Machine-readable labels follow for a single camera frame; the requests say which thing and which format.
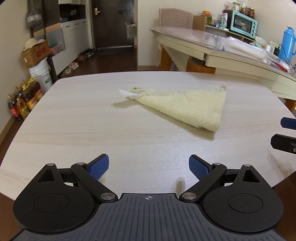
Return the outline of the teal toaster oven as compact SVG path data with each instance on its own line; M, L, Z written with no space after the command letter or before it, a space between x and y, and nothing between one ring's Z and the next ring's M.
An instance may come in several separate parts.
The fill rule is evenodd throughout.
M255 39L258 21L238 11L224 10L227 14L227 29L250 39Z

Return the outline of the blue thermos jug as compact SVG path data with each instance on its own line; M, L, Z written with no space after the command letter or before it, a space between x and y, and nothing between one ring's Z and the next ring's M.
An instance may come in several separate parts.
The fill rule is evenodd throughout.
M292 56L295 55L295 32L292 27L288 27L283 32L283 38L280 45L279 58L286 61L291 61Z

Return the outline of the white plastic bucket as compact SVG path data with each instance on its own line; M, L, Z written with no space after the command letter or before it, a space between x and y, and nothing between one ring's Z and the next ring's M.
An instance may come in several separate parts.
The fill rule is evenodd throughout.
M29 69L30 76L39 82L41 89L46 93L53 85L50 75L51 68L47 58L42 60L36 66Z

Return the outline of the cream yellow towel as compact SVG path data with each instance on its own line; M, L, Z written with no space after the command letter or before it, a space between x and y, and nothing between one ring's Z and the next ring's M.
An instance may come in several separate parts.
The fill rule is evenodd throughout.
M210 89L120 90L122 96L175 120L212 132L219 130L226 101L226 85Z

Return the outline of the cardboard box with hat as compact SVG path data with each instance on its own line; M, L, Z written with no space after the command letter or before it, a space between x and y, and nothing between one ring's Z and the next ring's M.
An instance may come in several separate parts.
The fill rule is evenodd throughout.
M48 40L34 45L21 53L21 57L26 69L30 69L39 64L42 60L47 58L51 53Z

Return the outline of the cream dining table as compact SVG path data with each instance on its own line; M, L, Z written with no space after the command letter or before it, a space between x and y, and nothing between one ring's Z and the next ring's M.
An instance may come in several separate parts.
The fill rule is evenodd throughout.
M222 45L224 38L200 30L153 27L157 41L181 72L187 71L190 58L215 68L217 74L259 80L277 97L295 100L295 75L280 70L270 58L258 60L238 50L228 52Z

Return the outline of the grey hanging bag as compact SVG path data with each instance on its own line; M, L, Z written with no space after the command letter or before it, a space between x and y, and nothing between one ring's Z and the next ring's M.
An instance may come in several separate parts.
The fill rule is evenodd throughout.
M43 24L42 1L28 0L27 27L33 29Z

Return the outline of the dark wooden door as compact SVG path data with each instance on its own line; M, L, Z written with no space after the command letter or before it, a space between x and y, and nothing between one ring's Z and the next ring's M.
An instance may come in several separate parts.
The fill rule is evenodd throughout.
M127 48L134 38L127 36L126 27L134 23L133 0L91 1L95 48Z

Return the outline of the straw hat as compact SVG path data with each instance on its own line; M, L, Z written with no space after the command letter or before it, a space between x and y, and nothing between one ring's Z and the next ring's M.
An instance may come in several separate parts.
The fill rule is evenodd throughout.
M36 38L31 38L25 43L25 48L24 48L23 52L25 52L25 51L29 50L30 48L32 48L38 44L41 44L43 42L44 42L44 39L37 40Z

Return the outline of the cooking oil bottles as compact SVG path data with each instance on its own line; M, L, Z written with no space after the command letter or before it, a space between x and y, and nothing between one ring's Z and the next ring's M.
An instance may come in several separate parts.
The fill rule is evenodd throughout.
M25 120L43 97L40 83L34 78L22 81L21 87L15 87L14 94L7 95L7 106L15 120Z

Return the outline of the patterned chair back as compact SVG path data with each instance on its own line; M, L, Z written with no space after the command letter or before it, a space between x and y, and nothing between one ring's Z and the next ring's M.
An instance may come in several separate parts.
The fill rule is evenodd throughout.
M159 9L159 26L188 28L193 27L194 15L188 11L175 8Z

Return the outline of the white grey cabinet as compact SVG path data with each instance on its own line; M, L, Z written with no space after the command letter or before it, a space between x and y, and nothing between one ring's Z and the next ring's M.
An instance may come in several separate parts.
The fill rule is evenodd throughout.
M48 62L55 76L89 48L85 7L86 1L42 1L43 24L30 30L52 46Z

